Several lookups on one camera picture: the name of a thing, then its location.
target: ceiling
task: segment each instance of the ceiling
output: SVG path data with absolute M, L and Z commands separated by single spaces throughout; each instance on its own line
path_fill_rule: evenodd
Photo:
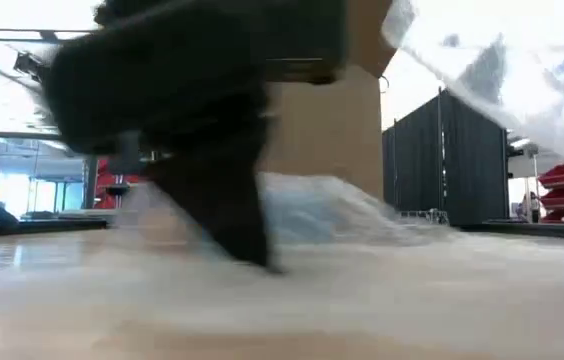
M 18 52 L 47 57 L 54 44 L 96 28 L 102 0 L 0 0 L 0 131 L 53 132 L 39 85 L 13 69 Z

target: black curtain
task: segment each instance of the black curtain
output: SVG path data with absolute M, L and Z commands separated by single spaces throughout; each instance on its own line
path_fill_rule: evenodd
M 438 99 L 383 133 L 384 198 L 402 211 L 442 208 Z
M 508 217 L 506 130 L 447 91 L 440 100 L 451 225 Z

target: clear plastic bag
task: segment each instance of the clear plastic bag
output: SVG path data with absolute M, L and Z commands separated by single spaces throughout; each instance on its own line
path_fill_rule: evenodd
M 402 219 L 386 204 L 335 177 L 263 173 L 259 183 L 276 244 L 386 243 L 388 236 L 394 244 L 415 245 L 429 240 L 409 234 L 444 231 Z M 131 190 L 115 226 L 138 232 L 152 243 L 177 239 L 190 249 L 215 249 L 208 235 L 150 183 Z
M 564 242 L 405 226 L 322 180 L 353 225 L 280 239 L 282 277 L 133 227 L 5 239 L 0 359 L 564 359 Z
M 383 33 L 470 106 L 564 157 L 564 0 L 395 0 Z

